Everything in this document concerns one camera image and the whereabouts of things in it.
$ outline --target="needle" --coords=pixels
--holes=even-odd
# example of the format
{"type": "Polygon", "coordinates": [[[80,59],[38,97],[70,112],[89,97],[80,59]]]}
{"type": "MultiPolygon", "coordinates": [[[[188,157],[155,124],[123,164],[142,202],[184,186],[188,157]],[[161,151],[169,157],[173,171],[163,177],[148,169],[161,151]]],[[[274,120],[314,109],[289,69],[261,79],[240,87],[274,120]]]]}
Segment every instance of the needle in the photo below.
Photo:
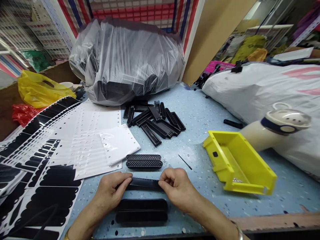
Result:
{"type": "Polygon", "coordinates": [[[178,154],[178,156],[182,159],[182,161],[184,161],[184,163],[192,170],[192,168],[186,163],[185,160],[183,160],[183,158],[178,154]]]}

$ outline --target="workbench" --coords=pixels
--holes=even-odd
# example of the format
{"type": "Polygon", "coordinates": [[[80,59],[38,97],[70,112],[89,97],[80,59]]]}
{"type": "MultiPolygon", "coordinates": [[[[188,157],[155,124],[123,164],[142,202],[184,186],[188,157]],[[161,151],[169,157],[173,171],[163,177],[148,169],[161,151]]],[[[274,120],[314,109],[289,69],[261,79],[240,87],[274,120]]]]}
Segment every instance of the workbench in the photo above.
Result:
{"type": "MultiPolygon", "coordinates": [[[[202,147],[209,130],[239,131],[223,124],[224,119],[238,122],[222,105],[197,88],[181,83],[170,90],[152,95],[164,102],[165,107],[175,111],[187,128],[178,137],[161,139],[162,144],[154,147],[138,126],[130,130],[138,140],[141,149],[136,154],[160,154],[163,167],[157,171],[132,171],[123,164],[122,172],[132,172],[134,177],[159,179],[167,167],[184,168],[196,189],[227,217],[237,221],[245,233],[279,231],[320,227],[320,184],[281,157],[274,150],[259,152],[264,161],[278,176],[271,196],[253,195],[223,190],[224,183],[218,180],[206,150],[202,147]],[[179,158],[178,154],[192,167],[179,158]]],[[[64,233],[71,226],[80,211],[91,201],[102,175],[84,180],[70,220],[64,233]]],[[[123,198],[164,198],[168,202],[168,221],[159,225],[122,226],[115,222],[115,212],[107,215],[94,232],[94,239],[110,238],[164,238],[179,236],[209,235],[200,224],[173,206],[164,192],[126,191],[123,198]]]]}

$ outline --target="blue speckled table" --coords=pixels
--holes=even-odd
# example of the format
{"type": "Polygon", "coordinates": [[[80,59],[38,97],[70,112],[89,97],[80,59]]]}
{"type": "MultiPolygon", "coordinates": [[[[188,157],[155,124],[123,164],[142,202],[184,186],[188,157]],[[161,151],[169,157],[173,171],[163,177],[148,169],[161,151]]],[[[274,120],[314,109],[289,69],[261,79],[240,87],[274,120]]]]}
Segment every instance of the blue speckled table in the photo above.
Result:
{"type": "MultiPolygon", "coordinates": [[[[184,168],[197,190],[214,203],[228,217],[263,216],[288,213],[303,213],[303,205],[310,212],[320,211],[320,184],[273,150],[260,152],[261,157],[277,174],[278,180],[272,196],[241,194],[223,190],[224,183],[212,171],[212,164],[202,142],[208,130],[238,131],[237,128],[223,124],[223,119],[237,119],[219,103],[194,87],[184,84],[150,97],[149,102],[159,100],[165,107],[175,111],[187,130],[178,137],[161,139],[162,144],[154,147],[144,132],[137,126],[130,130],[141,145],[137,154],[160,154],[164,166],[154,172],[133,172],[123,164],[123,172],[132,172],[134,177],[159,179],[166,167],[184,168]],[[179,158],[178,154],[192,167],[179,158]]],[[[84,180],[66,230],[74,219],[92,199],[102,175],[84,180]]],[[[115,213],[105,217],[94,233],[94,239],[164,237],[181,234],[201,234],[203,228],[189,216],[180,212],[168,200],[165,193],[150,191],[126,191],[123,198],[164,198],[169,205],[168,221],[163,226],[123,227],[116,222],[115,213]]]]}

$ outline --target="yellow plastic tray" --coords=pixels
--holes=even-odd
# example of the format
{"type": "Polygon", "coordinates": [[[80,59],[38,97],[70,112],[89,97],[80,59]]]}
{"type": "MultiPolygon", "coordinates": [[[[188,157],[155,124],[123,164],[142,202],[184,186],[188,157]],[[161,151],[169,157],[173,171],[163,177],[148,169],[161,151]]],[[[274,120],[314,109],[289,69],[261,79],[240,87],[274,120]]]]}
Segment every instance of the yellow plastic tray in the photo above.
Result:
{"type": "Polygon", "coordinates": [[[208,131],[203,142],[225,190],[271,195],[277,175],[239,132],[208,131]]]}

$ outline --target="hand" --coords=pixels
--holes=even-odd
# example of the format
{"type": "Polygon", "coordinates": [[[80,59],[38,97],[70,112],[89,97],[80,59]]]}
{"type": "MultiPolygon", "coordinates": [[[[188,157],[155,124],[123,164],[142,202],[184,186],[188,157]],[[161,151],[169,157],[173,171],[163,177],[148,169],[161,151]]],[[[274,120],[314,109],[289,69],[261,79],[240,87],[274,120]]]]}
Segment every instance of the hand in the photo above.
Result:
{"type": "Polygon", "coordinates": [[[96,195],[91,203],[106,215],[119,205],[129,183],[132,181],[132,173],[115,172],[101,178],[96,195]]]}
{"type": "Polygon", "coordinates": [[[182,212],[192,214],[196,206],[202,205],[204,197],[195,189],[182,168],[166,168],[160,176],[159,186],[182,212]]]}

